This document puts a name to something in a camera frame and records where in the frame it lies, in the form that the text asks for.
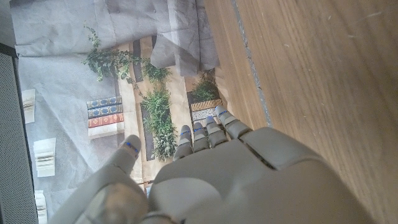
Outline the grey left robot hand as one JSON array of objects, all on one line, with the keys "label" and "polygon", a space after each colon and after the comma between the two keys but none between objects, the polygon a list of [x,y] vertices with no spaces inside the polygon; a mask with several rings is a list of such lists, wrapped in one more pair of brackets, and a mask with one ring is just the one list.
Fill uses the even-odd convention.
[{"label": "grey left robot hand", "polygon": [[141,141],[128,136],[52,223],[372,223],[324,158],[273,128],[253,130],[217,106],[183,126],[173,161],[146,194],[130,178]]}]

